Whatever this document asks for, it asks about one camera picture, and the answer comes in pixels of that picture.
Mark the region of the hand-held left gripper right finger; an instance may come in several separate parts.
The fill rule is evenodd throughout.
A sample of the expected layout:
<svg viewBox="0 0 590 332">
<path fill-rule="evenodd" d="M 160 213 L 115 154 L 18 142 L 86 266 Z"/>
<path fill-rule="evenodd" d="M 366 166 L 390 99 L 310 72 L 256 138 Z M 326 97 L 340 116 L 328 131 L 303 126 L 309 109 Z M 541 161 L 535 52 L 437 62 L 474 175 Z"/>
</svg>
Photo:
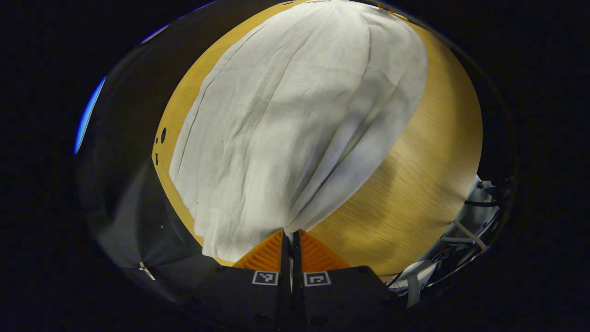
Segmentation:
<svg viewBox="0 0 590 332">
<path fill-rule="evenodd" d="M 352 266 L 304 230 L 294 237 L 301 255 L 307 332 L 388 332 L 404 317 L 397 297 L 369 266 Z"/>
</svg>

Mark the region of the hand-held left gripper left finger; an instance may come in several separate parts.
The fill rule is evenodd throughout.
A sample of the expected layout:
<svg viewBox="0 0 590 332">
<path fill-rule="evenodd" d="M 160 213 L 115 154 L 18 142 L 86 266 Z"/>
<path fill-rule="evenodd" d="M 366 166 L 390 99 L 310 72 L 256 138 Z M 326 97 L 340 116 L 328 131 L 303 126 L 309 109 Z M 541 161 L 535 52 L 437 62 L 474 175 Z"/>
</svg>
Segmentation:
<svg viewBox="0 0 590 332">
<path fill-rule="evenodd" d="M 289 240 L 280 230 L 242 257 L 219 266 L 183 303 L 200 332 L 277 332 L 277 301 L 288 262 Z"/>
</svg>

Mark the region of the white jeans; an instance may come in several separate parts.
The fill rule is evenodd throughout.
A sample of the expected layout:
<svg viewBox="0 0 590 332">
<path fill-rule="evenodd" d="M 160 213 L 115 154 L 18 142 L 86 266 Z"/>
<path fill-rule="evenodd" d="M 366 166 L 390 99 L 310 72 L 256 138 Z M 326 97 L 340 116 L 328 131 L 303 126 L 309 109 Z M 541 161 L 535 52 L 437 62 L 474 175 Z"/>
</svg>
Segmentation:
<svg viewBox="0 0 590 332">
<path fill-rule="evenodd" d="M 232 44 L 169 167 L 202 253 L 236 262 L 276 231 L 326 219 L 390 153 L 427 70 L 413 28 L 350 0 L 296 4 Z"/>
</svg>

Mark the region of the black backdrop cloth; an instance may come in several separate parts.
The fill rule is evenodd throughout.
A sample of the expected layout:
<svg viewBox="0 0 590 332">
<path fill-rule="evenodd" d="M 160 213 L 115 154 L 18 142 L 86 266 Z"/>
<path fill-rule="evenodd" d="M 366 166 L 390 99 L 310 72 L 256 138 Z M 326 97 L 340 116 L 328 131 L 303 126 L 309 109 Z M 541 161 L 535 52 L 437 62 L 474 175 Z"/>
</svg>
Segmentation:
<svg viewBox="0 0 590 332">
<path fill-rule="evenodd" d="M 234 24 L 206 3 L 146 38 L 106 74 L 77 139 L 78 187 L 91 235 L 131 281 L 181 304 L 219 264 L 201 252 L 169 177 L 199 88 L 190 69 Z M 155 277 L 138 269 L 142 261 Z"/>
</svg>

